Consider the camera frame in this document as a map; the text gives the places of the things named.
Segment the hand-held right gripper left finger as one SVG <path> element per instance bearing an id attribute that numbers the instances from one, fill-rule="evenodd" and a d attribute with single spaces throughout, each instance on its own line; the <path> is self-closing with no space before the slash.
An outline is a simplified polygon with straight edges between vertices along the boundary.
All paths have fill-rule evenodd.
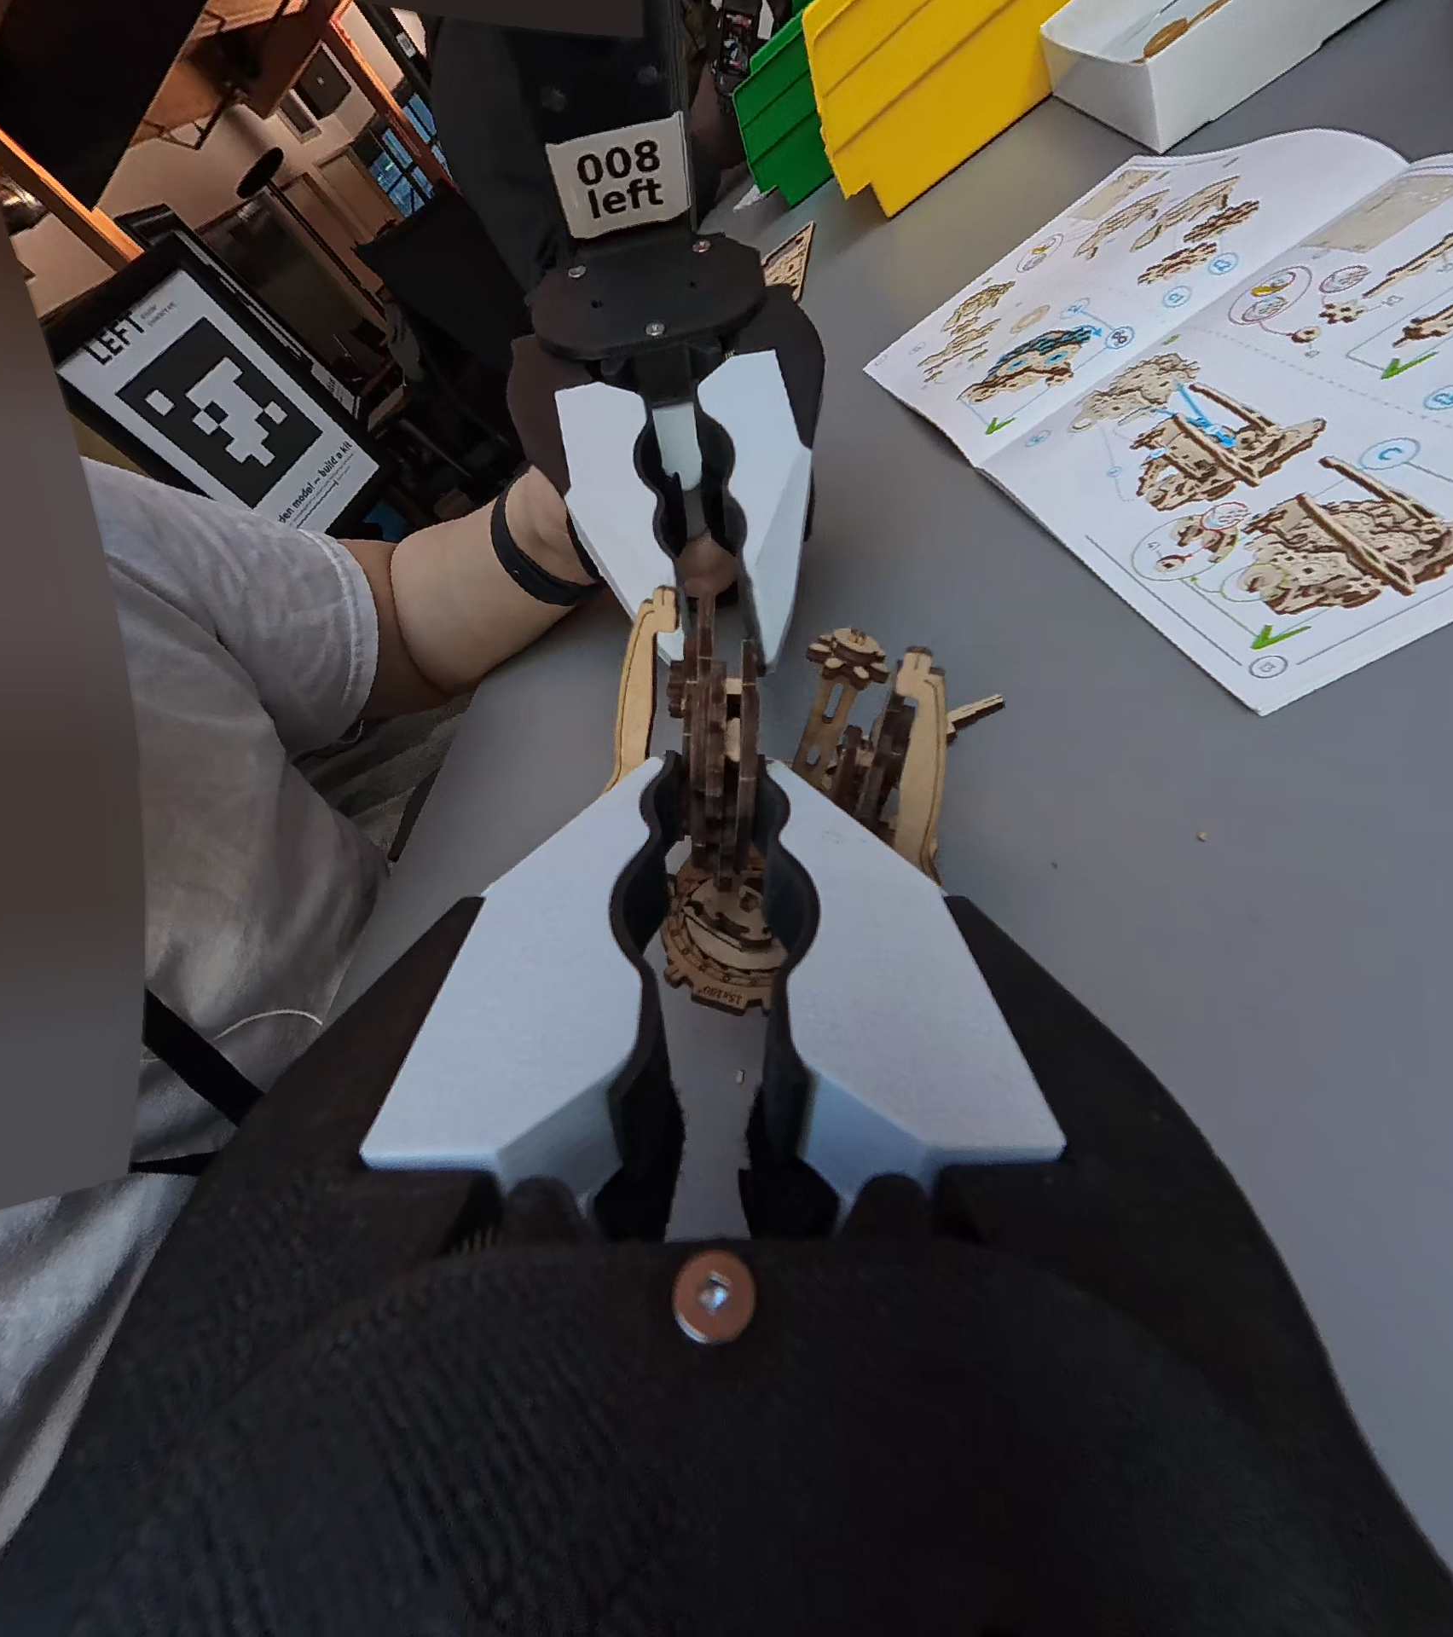
<path id="1" fill-rule="evenodd" d="M 487 887 L 364 1167 L 552 1179 L 606 1237 L 666 1233 L 683 1124 L 646 952 L 682 791 L 682 757 L 653 756 Z"/>

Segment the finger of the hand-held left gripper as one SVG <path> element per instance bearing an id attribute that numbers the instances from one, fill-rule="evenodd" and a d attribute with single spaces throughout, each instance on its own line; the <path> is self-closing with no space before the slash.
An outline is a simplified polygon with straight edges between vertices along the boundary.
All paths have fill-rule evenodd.
<path id="1" fill-rule="evenodd" d="M 794 612 L 811 450 L 774 352 L 729 357 L 695 387 L 707 527 L 736 556 L 743 621 L 774 670 Z"/>
<path id="2" fill-rule="evenodd" d="M 554 392 L 572 532 L 629 618 L 680 587 L 687 505 L 641 394 L 605 381 Z"/>

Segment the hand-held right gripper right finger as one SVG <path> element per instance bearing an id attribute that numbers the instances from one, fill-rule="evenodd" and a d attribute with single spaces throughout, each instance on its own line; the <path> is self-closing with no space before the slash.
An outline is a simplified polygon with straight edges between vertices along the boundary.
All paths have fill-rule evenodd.
<path id="1" fill-rule="evenodd" d="M 1065 1136 L 942 890 L 792 768 L 757 788 L 782 962 L 746 1127 L 751 1237 L 826 1237 L 878 1177 L 1053 1163 Z"/>

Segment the wooden mechanical model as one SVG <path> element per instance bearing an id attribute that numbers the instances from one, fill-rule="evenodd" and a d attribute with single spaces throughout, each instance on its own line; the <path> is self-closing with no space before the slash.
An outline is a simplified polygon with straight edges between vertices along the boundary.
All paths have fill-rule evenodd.
<path id="1" fill-rule="evenodd" d="M 658 926 L 664 982 L 721 1013 L 772 1013 L 782 972 L 818 928 L 816 875 L 794 860 L 792 829 L 772 826 L 772 798 L 786 814 L 796 798 L 774 780 L 787 768 L 762 754 L 757 645 L 741 645 L 731 672 L 716 655 L 712 611 L 699 611 L 666 682 L 680 757 L 656 768 L 654 798 L 634 793 L 634 805 L 654 836 L 688 849 L 666 880 Z M 948 710 L 929 650 L 910 648 L 890 667 L 854 628 L 818 636 L 806 658 L 818 684 L 789 773 L 833 805 L 842 832 L 859 829 L 936 882 L 946 751 L 1002 698 Z"/>

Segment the person's left forearm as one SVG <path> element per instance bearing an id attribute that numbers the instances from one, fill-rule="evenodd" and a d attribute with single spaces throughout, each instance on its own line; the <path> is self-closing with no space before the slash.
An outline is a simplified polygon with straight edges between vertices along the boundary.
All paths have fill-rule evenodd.
<path id="1" fill-rule="evenodd" d="M 375 664 L 364 720 L 443 706 L 567 614 L 531 597 L 499 563 L 496 503 L 402 543 L 344 541 L 373 604 Z"/>

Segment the person's left hand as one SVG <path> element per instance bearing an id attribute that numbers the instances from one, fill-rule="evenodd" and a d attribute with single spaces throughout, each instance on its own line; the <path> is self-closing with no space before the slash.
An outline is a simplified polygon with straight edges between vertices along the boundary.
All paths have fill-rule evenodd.
<path id="1" fill-rule="evenodd" d="M 603 587 L 600 570 L 576 543 L 566 502 L 537 466 L 511 485 L 506 522 L 520 553 L 540 571 L 576 587 Z"/>

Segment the black wristband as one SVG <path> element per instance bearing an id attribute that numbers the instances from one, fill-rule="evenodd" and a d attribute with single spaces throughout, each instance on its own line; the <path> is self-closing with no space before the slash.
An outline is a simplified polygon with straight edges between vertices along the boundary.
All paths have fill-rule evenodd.
<path id="1" fill-rule="evenodd" d="M 567 537 L 579 568 L 588 571 L 588 582 L 574 583 L 552 575 L 535 563 L 514 541 L 508 517 L 511 491 L 523 479 L 518 473 L 499 491 L 491 503 L 491 548 L 494 560 L 508 578 L 535 604 L 574 607 L 584 604 L 605 587 L 600 570 L 586 553 L 583 543 L 574 532 L 572 522 L 567 522 Z"/>

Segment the green plastic bin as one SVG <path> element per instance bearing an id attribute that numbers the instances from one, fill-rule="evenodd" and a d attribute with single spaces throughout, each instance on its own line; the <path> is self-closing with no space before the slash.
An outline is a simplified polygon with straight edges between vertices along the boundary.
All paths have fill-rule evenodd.
<path id="1" fill-rule="evenodd" d="M 757 190 L 789 208 L 833 174 L 821 111 L 850 72 L 844 45 L 849 2 L 797 4 L 794 16 L 760 46 L 734 92 L 745 159 Z"/>

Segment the yellow plastic bin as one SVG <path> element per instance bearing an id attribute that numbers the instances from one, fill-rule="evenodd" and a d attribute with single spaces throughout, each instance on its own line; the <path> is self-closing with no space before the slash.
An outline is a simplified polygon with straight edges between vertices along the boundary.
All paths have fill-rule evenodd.
<path id="1" fill-rule="evenodd" d="M 844 196 L 893 217 L 1050 94 L 1060 2 L 813 2 L 801 14 L 823 149 Z"/>

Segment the black framed marker sign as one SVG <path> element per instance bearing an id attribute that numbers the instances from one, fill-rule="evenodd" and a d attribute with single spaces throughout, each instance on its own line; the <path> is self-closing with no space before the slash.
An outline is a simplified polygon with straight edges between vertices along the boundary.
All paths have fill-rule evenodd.
<path id="1" fill-rule="evenodd" d="M 68 411 L 155 481 L 325 534 L 386 495 L 386 456 L 185 234 L 40 331 Z"/>

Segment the white cardboard box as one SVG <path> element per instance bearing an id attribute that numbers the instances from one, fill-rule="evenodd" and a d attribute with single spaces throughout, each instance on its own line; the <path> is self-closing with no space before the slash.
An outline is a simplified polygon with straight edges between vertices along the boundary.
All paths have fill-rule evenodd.
<path id="1" fill-rule="evenodd" d="M 1166 9 L 1191 14 L 1156 57 L 1140 48 Z M 1040 45 L 1052 92 L 1152 154 L 1302 63 L 1371 2 L 1070 2 Z"/>

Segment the printed instruction booklet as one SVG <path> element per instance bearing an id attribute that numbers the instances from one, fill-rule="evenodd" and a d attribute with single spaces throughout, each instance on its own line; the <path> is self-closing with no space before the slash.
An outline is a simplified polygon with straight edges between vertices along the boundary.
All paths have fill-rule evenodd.
<path id="1" fill-rule="evenodd" d="M 1453 624 L 1453 154 L 1135 157 L 864 372 L 1261 718 Z"/>

